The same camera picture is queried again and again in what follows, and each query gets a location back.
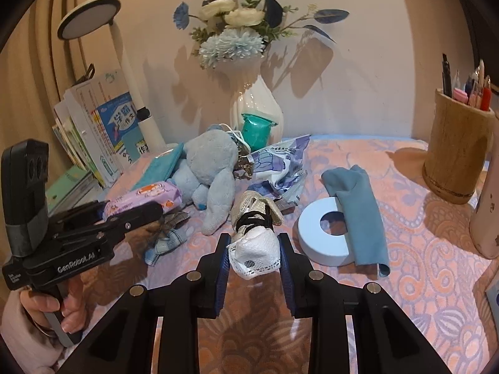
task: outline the pink tablecloth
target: pink tablecloth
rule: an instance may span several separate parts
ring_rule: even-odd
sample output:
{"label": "pink tablecloth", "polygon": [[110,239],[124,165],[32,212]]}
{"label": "pink tablecloth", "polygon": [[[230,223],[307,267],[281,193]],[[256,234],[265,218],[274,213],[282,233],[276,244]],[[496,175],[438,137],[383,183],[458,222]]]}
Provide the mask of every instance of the pink tablecloth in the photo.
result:
{"label": "pink tablecloth", "polygon": [[[355,164],[365,168],[383,216],[390,256],[391,274],[378,282],[452,372],[478,373],[497,349],[484,291],[498,262],[483,259],[471,242],[468,222],[472,206],[450,205],[426,188],[421,177],[425,147],[419,141],[312,140],[305,152],[309,175],[302,202],[276,231],[288,232],[300,250],[296,221],[306,205],[327,196],[321,173]],[[139,165],[135,176],[126,177],[116,190],[131,186],[143,168]],[[238,192],[246,185],[239,181]],[[142,283],[154,288],[171,283],[214,250],[220,232],[231,232],[226,223],[215,235],[203,236],[203,212],[192,207],[188,211],[188,242],[163,256],[155,267],[141,261],[148,233],[137,230],[116,249],[110,263],[86,274],[91,327],[129,286]],[[358,287],[377,279],[373,266],[315,268]],[[348,327],[352,372],[356,372],[351,323]],[[307,373],[310,329],[309,319],[291,317],[277,272],[251,281],[231,272],[220,317],[199,322],[201,373]]]}

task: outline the desk lamp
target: desk lamp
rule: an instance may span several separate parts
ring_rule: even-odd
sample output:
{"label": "desk lamp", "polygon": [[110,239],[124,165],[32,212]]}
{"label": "desk lamp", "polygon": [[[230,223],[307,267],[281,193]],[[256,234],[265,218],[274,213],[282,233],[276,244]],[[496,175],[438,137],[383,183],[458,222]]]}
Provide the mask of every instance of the desk lamp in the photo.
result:
{"label": "desk lamp", "polygon": [[120,28],[114,17],[121,9],[120,0],[87,0],[69,11],[57,29],[59,39],[69,41],[81,38],[96,29],[109,25],[114,50],[121,70],[128,84],[130,96],[138,109],[139,128],[150,152],[162,153],[168,149],[154,118],[145,108],[139,88],[133,77],[133,70],[126,52]]}

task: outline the blue plush bunny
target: blue plush bunny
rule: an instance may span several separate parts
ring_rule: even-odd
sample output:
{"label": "blue plush bunny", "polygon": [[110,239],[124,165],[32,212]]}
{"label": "blue plush bunny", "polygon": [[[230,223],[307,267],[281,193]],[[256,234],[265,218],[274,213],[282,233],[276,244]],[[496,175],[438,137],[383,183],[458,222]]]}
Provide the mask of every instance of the blue plush bunny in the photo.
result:
{"label": "blue plush bunny", "polygon": [[238,160],[238,147],[221,130],[211,130],[184,145],[185,159],[171,181],[182,192],[183,205],[194,202],[206,210],[201,228],[212,235],[226,220],[234,202],[235,180],[232,174]]}

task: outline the white vase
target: white vase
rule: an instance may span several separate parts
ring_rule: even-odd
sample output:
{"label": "white vase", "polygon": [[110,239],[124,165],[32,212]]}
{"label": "white vase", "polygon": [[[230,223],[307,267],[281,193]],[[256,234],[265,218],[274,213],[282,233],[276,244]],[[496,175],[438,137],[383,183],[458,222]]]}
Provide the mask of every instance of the white vase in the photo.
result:
{"label": "white vase", "polygon": [[283,139],[283,112],[267,84],[261,77],[262,57],[238,59],[218,63],[216,69],[223,72],[230,80],[233,92],[230,107],[230,126],[243,130],[243,115],[252,114],[268,119],[277,125],[270,130],[268,144]]}

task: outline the blue flower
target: blue flower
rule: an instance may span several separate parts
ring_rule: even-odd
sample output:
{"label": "blue flower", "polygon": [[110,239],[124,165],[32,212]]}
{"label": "blue flower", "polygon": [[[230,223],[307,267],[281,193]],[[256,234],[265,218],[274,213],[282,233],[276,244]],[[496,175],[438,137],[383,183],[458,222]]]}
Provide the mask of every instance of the blue flower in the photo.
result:
{"label": "blue flower", "polygon": [[227,28],[220,35],[214,35],[201,44],[199,59],[201,66],[215,67],[220,61],[246,59],[260,55],[264,40],[251,28]]}
{"label": "blue flower", "polygon": [[173,21],[178,29],[186,29],[189,25],[189,6],[182,2],[173,14]]}

